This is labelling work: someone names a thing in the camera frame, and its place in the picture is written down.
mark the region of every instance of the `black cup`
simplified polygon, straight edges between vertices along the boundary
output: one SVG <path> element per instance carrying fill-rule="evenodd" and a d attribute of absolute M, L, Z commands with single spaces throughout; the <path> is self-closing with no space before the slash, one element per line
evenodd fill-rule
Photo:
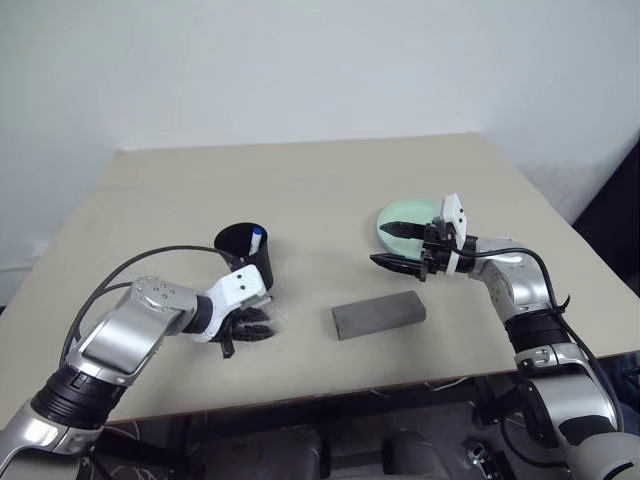
<path fill-rule="evenodd" d="M 251 249 L 251 237 L 253 229 L 259 227 L 262 229 L 262 238 L 258 251 L 253 255 L 249 255 Z M 222 230 L 213 241 L 213 246 L 229 252 L 236 257 L 244 259 L 245 263 L 255 265 L 262 276 L 262 281 L 267 290 L 273 286 L 273 273 L 271 272 L 271 263 L 269 262 L 269 249 L 267 248 L 267 230 L 257 223 L 245 222 L 229 225 Z"/>

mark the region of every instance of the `table top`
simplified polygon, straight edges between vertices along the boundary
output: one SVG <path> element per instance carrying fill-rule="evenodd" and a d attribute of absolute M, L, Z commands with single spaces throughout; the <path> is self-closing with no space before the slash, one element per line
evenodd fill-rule
<path fill-rule="evenodd" d="M 88 294 L 150 248 L 212 245 L 227 225 L 269 232 L 275 277 L 265 311 L 277 335 L 217 344 L 170 337 L 111 419 L 145 418 L 514 368 L 484 285 L 374 265 L 376 217 L 403 198 L 457 192 L 469 232 L 517 239 L 546 261 L 567 320 L 596 355 L 640 348 L 637 298 L 542 195 L 476 134 L 119 153 L 38 261 L 0 319 L 0 425 L 44 384 Z M 196 289 L 228 272 L 216 255 L 145 260 L 121 280 L 159 275 Z M 427 320 L 339 341 L 330 308 L 415 290 Z M 100 299 L 83 331 L 119 295 Z"/>

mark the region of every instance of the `white wall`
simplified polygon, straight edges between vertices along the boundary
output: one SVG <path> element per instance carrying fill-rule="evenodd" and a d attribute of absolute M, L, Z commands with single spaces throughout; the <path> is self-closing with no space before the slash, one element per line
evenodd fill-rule
<path fill-rule="evenodd" d="M 573 220 L 640 124 L 639 15 L 637 0 L 0 0 L 0 265 L 46 242 L 119 148 L 481 131 Z"/>

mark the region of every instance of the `gray sponge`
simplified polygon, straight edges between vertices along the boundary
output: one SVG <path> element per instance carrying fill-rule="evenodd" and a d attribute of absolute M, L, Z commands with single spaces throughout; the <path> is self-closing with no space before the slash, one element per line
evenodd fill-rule
<path fill-rule="evenodd" d="M 411 325 L 427 318 L 424 305 L 413 291 L 333 307 L 331 312 L 340 340 Z"/>

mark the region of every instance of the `green plate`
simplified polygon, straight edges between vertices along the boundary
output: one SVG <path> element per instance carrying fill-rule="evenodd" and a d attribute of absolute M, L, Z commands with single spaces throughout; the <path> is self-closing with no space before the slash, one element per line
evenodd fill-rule
<path fill-rule="evenodd" d="M 422 240 L 393 237 L 380 230 L 380 225 L 398 221 L 426 224 L 431 222 L 433 217 L 438 214 L 439 209 L 439 202 L 433 202 L 425 198 L 413 198 L 392 203 L 378 215 L 376 230 L 380 242 L 391 253 L 397 253 L 407 258 L 420 259 Z"/>

